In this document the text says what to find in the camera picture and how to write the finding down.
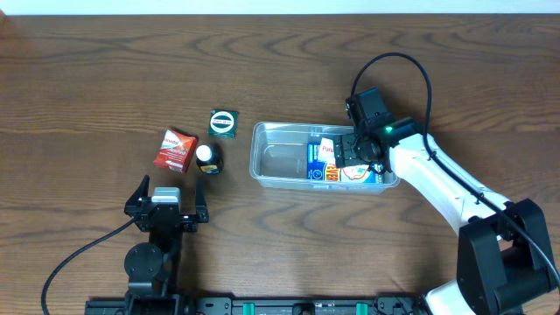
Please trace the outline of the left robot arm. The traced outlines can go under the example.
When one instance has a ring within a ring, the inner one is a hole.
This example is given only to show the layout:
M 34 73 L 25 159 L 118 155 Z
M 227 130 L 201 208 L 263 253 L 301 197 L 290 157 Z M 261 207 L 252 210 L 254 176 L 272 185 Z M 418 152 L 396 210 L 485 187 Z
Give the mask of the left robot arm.
M 140 231 L 149 235 L 149 240 L 138 243 L 125 256 L 128 291 L 118 313 L 195 314 L 195 302 L 178 292 L 177 283 L 183 234 L 195 233 L 200 223 L 209 222 L 202 180 L 196 182 L 192 214 L 181 213 L 177 187 L 158 187 L 149 195 L 149 183 L 150 177 L 145 176 L 124 207 L 124 212 Z

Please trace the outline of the blue Kool Fever box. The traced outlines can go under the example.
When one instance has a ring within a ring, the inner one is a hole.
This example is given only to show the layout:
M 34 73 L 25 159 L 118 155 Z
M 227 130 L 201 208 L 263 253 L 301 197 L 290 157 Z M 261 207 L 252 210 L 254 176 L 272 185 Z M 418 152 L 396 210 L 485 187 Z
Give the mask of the blue Kool Fever box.
M 307 178 L 329 182 L 351 184 L 369 183 L 383 184 L 382 174 L 368 169 L 368 165 L 356 165 L 337 168 L 334 163 L 319 160 L 319 143 L 307 144 Z

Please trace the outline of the white Panadol box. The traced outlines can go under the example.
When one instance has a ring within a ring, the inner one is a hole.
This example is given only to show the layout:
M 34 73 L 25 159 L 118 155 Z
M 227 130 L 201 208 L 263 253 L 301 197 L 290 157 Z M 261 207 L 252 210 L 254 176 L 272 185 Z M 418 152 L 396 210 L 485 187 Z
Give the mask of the white Panadol box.
M 335 163 L 334 143 L 332 139 L 323 137 L 318 147 L 318 161 L 328 164 Z

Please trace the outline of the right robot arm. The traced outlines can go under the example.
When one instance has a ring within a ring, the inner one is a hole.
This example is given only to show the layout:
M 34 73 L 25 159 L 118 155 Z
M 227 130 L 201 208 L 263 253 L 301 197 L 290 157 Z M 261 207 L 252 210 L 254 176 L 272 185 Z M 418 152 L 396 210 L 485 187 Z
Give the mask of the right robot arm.
M 509 314 L 559 288 L 543 210 L 513 202 L 447 156 L 410 118 L 355 124 L 333 140 L 338 167 L 369 165 L 419 191 L 458 237 L 456 276 L 424 296 L 430 314 Z

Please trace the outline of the green Zam-Buk box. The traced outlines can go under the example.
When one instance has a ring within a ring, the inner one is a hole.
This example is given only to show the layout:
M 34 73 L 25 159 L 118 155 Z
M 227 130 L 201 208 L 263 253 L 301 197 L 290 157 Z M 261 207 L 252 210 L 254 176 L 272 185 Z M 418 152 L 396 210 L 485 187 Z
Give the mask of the green Zam-Buk box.
M 237 125 L 238 113 L 236 111 L 213 109 L 207 133 L 210 137 L 235 139 Z

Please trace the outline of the red Panadol ActiFast box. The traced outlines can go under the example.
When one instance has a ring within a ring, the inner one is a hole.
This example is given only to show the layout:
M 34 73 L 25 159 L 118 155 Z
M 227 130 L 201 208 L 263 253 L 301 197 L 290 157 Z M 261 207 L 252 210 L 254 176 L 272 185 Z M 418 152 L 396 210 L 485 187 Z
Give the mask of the red Panadol ActiFast box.
M 196 136 L 188 136 L 168 129 L 153 163 L 158 168 L 186 173 L 197 144 Z

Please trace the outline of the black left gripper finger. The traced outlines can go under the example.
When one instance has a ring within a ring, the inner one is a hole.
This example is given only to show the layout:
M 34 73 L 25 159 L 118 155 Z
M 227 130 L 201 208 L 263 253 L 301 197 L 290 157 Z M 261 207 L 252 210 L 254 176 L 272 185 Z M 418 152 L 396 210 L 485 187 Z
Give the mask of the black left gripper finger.
M 145 175 L 138 186 L 125 203 L 126 207 L 140 207 L 143 200 L 148 197 L 150 177 Z
M 203 192 L 202 177 L 198 177 L 196 181 L 195 210 L 196 214 L 207 214 L 207 203 Z

